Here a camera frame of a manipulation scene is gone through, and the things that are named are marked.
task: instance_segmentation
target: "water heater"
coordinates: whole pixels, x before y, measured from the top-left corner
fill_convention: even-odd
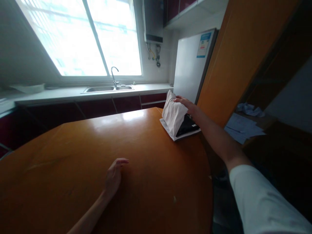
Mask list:
[[[163,0],[143,0],[144,40],[147,43],[163,42]]]

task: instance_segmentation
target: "white container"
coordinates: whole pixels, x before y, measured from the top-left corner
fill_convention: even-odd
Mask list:
[[[11,88],[17,89],[26,94],[41,93],[45,90],[45,84],[23,86],[23,85],[10,85]]]

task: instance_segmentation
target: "crumpled paper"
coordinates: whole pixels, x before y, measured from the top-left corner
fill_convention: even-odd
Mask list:
[[[264,117],[266,115],[261,110],[260,107],[257,107],[256,109],[254,109],[254,105],[248,104],[247,102],[238,104],[236,111],[237,112],[241,111],[247,115],[256,116],[256,117]]]

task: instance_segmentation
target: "window frame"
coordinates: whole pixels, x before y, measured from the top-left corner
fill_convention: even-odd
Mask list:
[[[140,9],[140,0],[129,0],[133,2],[133,7],[134,7],[134,18],[135,18],[135,23],[136,23],[136,36],[137,36],[137,42],[138,42],[138,50],[139,50],[139,57],[140,57],[140,67],[141,67],[141,75],[136,75],[136,76],[121,76],[118,75],[118,72],[116,71],[114,73],[115,79],[117,81],[121,81],[123,83],[132,83],[133,81],[148,81],[144,78],[144,74],[143,74],[143,63],[142,63],[142,39],[144,41],[144,35],[143,35],[143,27],[140,27],[140,22],[138,20],[138,18],[143,18],[143,13],[141,11],[139,11]],[[109,73],[109,69],[108,71],[106,71],[108,74],[106,76],[62,76],[59,72],[59,70],[57,69],[56,65],[54,64],[53,60],[51,59],[51,57],[49,56],[48,52],[46,51],[46,49],[44,48],[43,44],[41,43],[40,39],[38,38],[35,29],[36,27],[32,27],[32,18],[31,15],[26,12],[26,14],[22,11],[22,7],[23,7],[23,3],[21,2],[21,0],[15,0],[15,2],[18,5],[18,8],[20,10],[20,13],[22,14],[22,17],[24,17],[24,21],[26,23],[26,27],[28,28],[28,31],[32,34],[32,36],[34,38],[36,38],[36,40],[39,43],[39,46],[41,47],[41,51],[43,52],[44,55],[44,59],[46,60],[47,63],[50,64],[50,71],[52,72],[52,75],[55,75],[57,77],[57,81],[60,84],[75,84],[75,86],[79,86],[79,85],[92,85],[92,84],[96,84],[96,83],[112,83],[113,79],[112,76]],[[94,22],[90,22],[89,19],[89,23],[90,23],[90,27],[92,28],[92,25],[94,25]]]

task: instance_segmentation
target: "white sleeve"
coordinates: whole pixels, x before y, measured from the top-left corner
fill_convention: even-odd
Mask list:
[[[254,167],[239,165],[230,182],[245,234],[312,233],[312,225]]]

